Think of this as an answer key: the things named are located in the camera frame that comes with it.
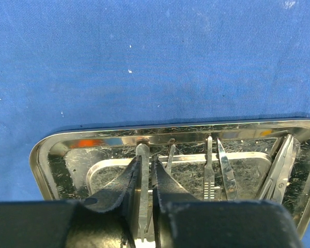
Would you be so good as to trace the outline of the steel instrument tray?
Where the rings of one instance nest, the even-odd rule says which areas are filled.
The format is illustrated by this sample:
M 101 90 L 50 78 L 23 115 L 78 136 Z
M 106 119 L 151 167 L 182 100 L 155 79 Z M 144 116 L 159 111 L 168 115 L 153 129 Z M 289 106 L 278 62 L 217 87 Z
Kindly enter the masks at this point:
M 154 246 L 151 158 L 164 167 L 171 144 L 176 145 L 171 176 L 195 198 L 204 200 L 206 138 L 212 137 L 212 167 L 220 200 L 227 200 L 216 139 L 234 171 L 239 199 L 258 199 L 284 138 L 299 142 L 294 166 L 281 203 L 291 214 L 300 236 L 310 221 L 310 119 L 193 123 L 174 126 L 127 127 L 59 132 L 45 137 L 30 153 L 30 167 L 46 200 L 83 199 L 118 177 L 136 156 L 138 144 L 150 149 L 147 241 Z

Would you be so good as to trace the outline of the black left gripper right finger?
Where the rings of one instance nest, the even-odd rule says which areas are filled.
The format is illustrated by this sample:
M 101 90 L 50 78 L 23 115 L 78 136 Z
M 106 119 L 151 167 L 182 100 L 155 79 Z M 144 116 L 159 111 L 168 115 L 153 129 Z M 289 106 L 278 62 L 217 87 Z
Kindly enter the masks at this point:
M 156 247 L 303 247 L 289 212 L 266 200 L 202 201 L 152 157 Z

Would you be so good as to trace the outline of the steel surgical scissors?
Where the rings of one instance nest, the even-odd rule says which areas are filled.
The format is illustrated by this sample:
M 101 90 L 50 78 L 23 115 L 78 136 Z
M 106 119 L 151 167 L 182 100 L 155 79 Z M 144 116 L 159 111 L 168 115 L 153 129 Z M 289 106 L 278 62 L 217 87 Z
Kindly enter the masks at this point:
M 300 142 L 292 134 L 288 134 L 284 138 L 269 169 L 258 196 L 259 200 L 271 200 L 278 204 L 283 202 L 287 184 L 299 149 Z

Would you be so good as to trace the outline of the pointed steel tweezers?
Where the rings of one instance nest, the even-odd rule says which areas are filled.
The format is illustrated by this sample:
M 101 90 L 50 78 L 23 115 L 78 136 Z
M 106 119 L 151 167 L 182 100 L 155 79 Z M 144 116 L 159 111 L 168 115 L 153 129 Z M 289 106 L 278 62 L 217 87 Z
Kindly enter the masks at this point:
M 229 162 L 227 154 L 219 138 L 216 139 L 218 147 L 219 162 L 222 172 L 223 185 L 227 200 L 237 200 L 239 198 L 237 183 L 234 171 Z

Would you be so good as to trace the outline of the steel scalpel handle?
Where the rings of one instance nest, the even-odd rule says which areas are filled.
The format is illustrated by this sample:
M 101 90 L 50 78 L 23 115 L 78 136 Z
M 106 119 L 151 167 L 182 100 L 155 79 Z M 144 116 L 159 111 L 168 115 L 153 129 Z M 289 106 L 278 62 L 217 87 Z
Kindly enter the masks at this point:
M 203 196 L 205 201 L 220 200 L 220 187 L 215 185 L 215 173 L 212 167 L 212 137 L 209 135 L 205 143 L 205 159 L 204 166 L 204 189 Z
M 171 174 L 171 169 L 172 169 L 172 163 L 173 163 L 173 158 L 176 150 L 176 145 L 171 144 L 169 153 L 168 153 L 168 158 L 167 158 L 167 164 L 165 167 L 166 172 L 170 175 Z

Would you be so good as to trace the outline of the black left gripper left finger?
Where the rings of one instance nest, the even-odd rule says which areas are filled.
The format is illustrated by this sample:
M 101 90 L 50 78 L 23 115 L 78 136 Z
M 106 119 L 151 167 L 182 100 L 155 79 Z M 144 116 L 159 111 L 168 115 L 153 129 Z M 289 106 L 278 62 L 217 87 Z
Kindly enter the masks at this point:
M 0 202 L 0 247 L 135 247 L 141 167 L 82 201 Z

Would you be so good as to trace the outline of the blue cloth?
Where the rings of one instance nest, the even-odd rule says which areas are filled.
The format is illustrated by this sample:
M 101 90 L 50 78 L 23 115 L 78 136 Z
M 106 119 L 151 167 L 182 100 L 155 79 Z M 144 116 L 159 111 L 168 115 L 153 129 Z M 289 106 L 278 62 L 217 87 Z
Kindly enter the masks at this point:
M 0 202 L 53 131 L 310 118 L 310 1 L 0 1 Z

